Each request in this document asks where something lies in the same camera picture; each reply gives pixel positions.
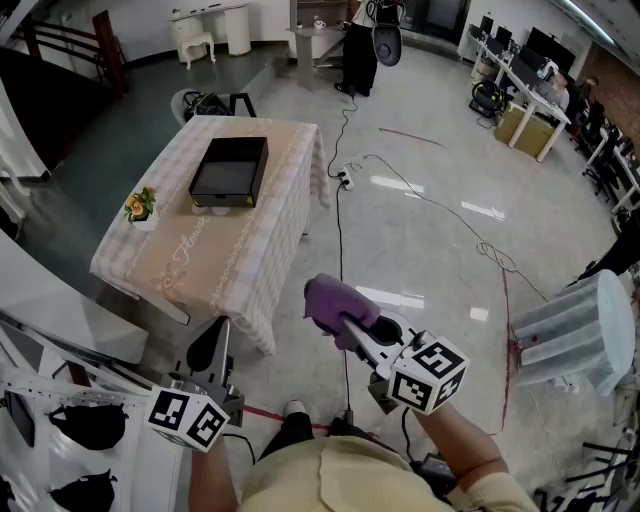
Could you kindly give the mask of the black bag with yellow trim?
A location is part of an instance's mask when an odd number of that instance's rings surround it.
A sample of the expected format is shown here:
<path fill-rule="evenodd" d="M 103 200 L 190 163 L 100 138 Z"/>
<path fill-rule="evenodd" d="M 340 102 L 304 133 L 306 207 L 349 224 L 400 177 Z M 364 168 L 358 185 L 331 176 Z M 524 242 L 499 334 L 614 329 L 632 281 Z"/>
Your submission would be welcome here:
<path fill-rule="evenodd" d="M 504 110 L 505 100 L 500 87 L 491 80 L 477 82 L 472 87 L 471 101 L 469 107 L 483 115 L 491 118 Z"/>

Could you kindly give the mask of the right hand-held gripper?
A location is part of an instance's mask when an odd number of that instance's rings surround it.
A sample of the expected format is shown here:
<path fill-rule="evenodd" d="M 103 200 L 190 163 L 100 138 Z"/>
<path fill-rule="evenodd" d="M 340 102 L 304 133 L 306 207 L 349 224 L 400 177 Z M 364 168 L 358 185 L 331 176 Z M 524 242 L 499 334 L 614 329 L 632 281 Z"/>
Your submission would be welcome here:
<path fill-rule="evenodd" d="M 369 393 L 385 413 L 398 406 L 429 415 L 460 390 L 469 358 L 441 336 L 427 341 L 401 314 L 382 310 L 370 327 L 341 316 L 341 349 L 373 370 Z"/>

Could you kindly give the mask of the dark wooden staircase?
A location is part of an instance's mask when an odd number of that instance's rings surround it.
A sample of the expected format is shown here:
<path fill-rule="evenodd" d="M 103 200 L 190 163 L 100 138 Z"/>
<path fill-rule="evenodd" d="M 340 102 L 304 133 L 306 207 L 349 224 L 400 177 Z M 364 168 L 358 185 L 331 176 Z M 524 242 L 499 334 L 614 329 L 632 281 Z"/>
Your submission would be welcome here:
<path fill-rule="evenodd" d="M 129 91 L 109 12 L 96 14 L 92 23 L 93 30 L 86 32 L 28 15 L 9 37 L 25 43 L 27 51 L 0 48 L 0 80 L 27 140 L 49 172 L 90 121 Z M 97 77 L 45 60 L 42 48 L 86 61 L 96 68 Z"/>

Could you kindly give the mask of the person's black trousers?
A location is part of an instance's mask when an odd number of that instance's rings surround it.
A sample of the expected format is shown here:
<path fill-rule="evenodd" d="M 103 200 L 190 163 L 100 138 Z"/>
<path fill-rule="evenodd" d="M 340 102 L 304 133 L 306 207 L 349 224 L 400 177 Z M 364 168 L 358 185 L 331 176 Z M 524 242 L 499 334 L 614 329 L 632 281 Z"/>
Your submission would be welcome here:
<path fill-rule="evenodd" d="M 377 441 L 359 427 L 348 423 L 345 418 L 334 418 L 329 427 L 328 436 L 357 437 L 370 441 L 376 445 L 390 450 L 391 452 L 394 452 L 392 448 L 385 445 L 384 443 Z M 294 412 L 287 414 L 280 430 L 267 445 L 260 459 L 264 459 L 278 450 L 287 448 L 297 443 L 313 441 L 314 439 L 315 437 L 313 435 L 311 420 L 306 412 Z"/>

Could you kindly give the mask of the grey chair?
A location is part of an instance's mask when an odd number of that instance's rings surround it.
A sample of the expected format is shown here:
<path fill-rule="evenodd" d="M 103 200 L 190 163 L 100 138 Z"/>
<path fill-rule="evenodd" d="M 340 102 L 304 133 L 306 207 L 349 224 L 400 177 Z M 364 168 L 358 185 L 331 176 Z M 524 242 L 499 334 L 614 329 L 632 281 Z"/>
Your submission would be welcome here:
<path fill-rule="evenodd" d="M 193 89 L 183 89 L 183 90 L 177 91 L 172 96 L 170 101 L 171 112 L 180 126 L 184 126 L 188 122 L 184 120 L 184 107 L 182 102 L 182 96 L 184 95 L 185 92 L 189 90 L 193 90 Z M 245 104 L 246 111 L 250 117 L 253 117 L 253 118 L 257 117 L 254 106 L 251 102 L 251 99 L 246 92 L 222 94 L 218 96 L 229 106 L 230 110 L 233 113 L 231 117 L 236 115 L 236 106 L 239 101 L 242 101 Z"/>

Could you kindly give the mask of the black tray box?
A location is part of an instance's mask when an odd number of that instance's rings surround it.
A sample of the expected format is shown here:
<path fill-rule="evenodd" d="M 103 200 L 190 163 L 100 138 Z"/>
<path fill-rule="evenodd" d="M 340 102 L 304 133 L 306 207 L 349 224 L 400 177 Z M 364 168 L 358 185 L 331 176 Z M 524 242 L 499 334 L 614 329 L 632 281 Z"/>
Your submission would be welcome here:
<path fill-rule="evenodd" d="M 197 207 L 255 208 L 269 157 L 266 137 L 214 138 L 189 186 Z"/>

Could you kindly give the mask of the person's cream knit top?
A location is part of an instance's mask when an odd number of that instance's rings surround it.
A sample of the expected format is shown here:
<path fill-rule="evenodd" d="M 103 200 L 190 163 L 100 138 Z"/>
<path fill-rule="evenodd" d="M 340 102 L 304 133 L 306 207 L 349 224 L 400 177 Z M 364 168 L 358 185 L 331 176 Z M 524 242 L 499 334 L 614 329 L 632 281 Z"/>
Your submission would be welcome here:
<path fill-rule="evenodd" d="M 538 512 L 508 473 L 456 489 L 452 505 L 397 454 L 356 437 L 296 443 L 260 460 L 238 512 Z"/>

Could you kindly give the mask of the potted orange flowers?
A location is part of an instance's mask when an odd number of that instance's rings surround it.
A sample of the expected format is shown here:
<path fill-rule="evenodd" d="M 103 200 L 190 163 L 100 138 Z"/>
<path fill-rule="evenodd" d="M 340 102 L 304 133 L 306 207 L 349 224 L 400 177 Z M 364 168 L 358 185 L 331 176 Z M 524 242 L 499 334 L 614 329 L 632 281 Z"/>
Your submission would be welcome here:
<path fill-rule="evenodd" d="M 136 229 L 152 232 L 158 224 L 156 213 L 156 191 L 145 186 L 140 192 L 133 193 L 124 205 L 125 218 Z"/>

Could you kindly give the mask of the row of black office chairs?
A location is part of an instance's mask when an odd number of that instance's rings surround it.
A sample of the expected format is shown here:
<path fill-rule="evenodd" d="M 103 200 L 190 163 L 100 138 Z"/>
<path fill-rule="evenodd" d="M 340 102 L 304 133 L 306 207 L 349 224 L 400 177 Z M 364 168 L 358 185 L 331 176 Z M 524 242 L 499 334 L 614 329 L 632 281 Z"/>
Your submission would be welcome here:
<path fill-rule="evenodd" d="M 568 130 L 570 140 L 576 144 L 575 151 L 588 155 L 587 167 L 583 176 L 588 176 L 598 196 L 603 193 L 605 200 L 619 189 L 624 167 L 614 155 L 614 149 L 621 149 L 631 140 L 623 135 L 621 129 L 605 115 L 605 107 L 593 98 L 599 86 L 599 79 L 588 76 L 578 85 L 569 88 L 569 106 L 566 114 L 572 121 Z"/>

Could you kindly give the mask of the cardboard box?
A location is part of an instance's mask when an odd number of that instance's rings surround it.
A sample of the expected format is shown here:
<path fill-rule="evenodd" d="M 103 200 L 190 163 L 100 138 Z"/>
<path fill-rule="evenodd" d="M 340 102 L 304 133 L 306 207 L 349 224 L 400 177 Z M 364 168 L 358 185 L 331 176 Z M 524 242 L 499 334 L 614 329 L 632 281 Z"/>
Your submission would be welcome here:
<path fill-rule="evenodd" d="M 525 114 L 525 109 L 509 102 L 506 110 L 499 116 L 494 132 L 496 140 L 508 145 Z M 553 135 L 555 128 L 536 115 L 532 115 L 524 126 L 514 148 L 537 158 Z"/>

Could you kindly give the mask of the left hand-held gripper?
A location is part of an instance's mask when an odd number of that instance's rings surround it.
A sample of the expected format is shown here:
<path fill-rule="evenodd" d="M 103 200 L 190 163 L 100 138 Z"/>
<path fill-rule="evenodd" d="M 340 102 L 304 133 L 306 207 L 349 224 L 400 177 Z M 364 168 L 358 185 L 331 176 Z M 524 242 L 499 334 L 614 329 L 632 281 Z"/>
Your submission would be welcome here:
<path fill-rule="evenodd" d="M 245 397 L 228 384 L 231 321 L 218 317 L 187 349 L 193 374 L 219 375 L 205 385 L 179 373 L 165 373 L 148 402 L 148 426 L 168 441 L 207 453 L 228 425 L 241 426 Z"/>

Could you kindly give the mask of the group of black bags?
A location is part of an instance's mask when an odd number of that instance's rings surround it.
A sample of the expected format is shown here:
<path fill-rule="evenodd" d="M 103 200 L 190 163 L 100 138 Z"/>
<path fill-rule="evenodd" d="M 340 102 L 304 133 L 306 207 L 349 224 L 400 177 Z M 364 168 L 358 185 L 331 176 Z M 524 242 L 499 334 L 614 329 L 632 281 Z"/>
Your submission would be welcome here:
<path fill-rule="evenodd" d="M 71 441 L 89 451 L 114 448 L 123 438 L 129 416 L 123 405 L 64 406 L 47 414 L 50 423 Z M 84 475 L 53 489 L 50 496 L 66 512 L 110 512 L 117 478 L 110 469 Z"/>

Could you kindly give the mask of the purple cloth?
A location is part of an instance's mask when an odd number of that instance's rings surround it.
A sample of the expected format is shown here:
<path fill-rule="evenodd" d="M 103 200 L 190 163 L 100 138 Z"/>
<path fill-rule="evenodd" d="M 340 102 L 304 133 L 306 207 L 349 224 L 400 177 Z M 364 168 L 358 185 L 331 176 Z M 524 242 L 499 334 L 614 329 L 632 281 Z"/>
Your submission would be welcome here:
<path fill-rule="evenodd" d="M 358 342 L 347 333 L 344 319 L 370 329 L 381 314 L 372 300 L 326 273 L 308 280 L 304 287 L 304 318 L 310 318 L 323 332 L 334 338 L 339 350 L 355 352 Z"/>

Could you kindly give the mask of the white metal shelf rack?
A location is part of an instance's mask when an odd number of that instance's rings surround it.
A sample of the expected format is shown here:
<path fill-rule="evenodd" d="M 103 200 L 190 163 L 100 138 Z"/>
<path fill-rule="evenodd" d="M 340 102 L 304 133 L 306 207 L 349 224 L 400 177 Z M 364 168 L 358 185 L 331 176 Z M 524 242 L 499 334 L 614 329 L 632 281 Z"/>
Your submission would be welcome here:
<path fill-rule="evenodd" d="M 144 424 L 144 398 L 86 387 L 36 370 L 51 351 L 0 320 L 0 510 L 67 512 L 50 493 L 84 475 L 109 473 L 108 512 L 175 512 L 182 450 Z M 58 407 L 115 405 L 127 419 L 110 449 L 88 450 L 48 419 Z"/>

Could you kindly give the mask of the long white office desk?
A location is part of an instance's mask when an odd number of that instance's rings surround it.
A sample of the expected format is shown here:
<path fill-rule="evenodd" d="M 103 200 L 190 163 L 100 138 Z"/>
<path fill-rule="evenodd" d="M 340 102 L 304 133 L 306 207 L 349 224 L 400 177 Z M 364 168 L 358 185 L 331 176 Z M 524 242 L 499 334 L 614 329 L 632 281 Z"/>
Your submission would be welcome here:
<path fill-rule="evenodd" d="M 522 92 L 527 99 L 527 108 L 520 123 L 517 125 L 511 139 L 509 140 L 508 146 L 510 148 L 514 148 L 516 146 L 527 124 L 536 112 L 544 112 L 546 115 L 550 115 L 558 121 L 558 125 L 555 127 L 551 137 L 542 147 L 540 152 L 536 155 L 536 160 L 541 163 L 545 159 L 551 148 L 555 145 L 565 126 L 569 123 L 569 118 L 565 115 L 565 112 L 558 105 L 547 101 L 534 89 L 534 86 L 532 84 L 521 79 L 521 77 L 514 71 L 512 67 L 512 63 L 515 59 L 514 56 L 512 56 L 509 61 L 506 61 L 490 49 L 490 47 L 487 45 L 487 42 L 489 40 L 489 37 L 487 35 L 482 36 L 480 39 L 478 39 L 472 34 L 472 28 L 469 28 L 467 30 L 467 39 L 469 42 L 475 43 L 478 48 L 478 54 L 474 62 L 473 71 L 476 71 L 481 57 L 483 55 L 488 55 L 499 66 L 498 76 L 496 77 L 497 82 L 500 82 L 502 80 L 502 77 L 504 75 L 507 75 L 509 79 L 515 84 L 515 87 L 520 92 Z"/>

